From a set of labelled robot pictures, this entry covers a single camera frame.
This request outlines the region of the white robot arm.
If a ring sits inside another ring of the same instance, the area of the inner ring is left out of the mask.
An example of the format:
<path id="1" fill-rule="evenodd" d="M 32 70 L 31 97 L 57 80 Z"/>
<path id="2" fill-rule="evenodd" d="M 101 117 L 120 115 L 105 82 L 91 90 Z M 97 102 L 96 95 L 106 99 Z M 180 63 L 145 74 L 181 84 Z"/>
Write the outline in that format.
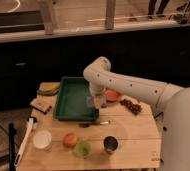
<path id="1" fill-rule="evenodd" d="M 93 97 L 110 88 L 162 111 L 160 171 L 190 171 L 190 87 L 113 73 L 103 56 L 84 69 L 83 77 Z"/>

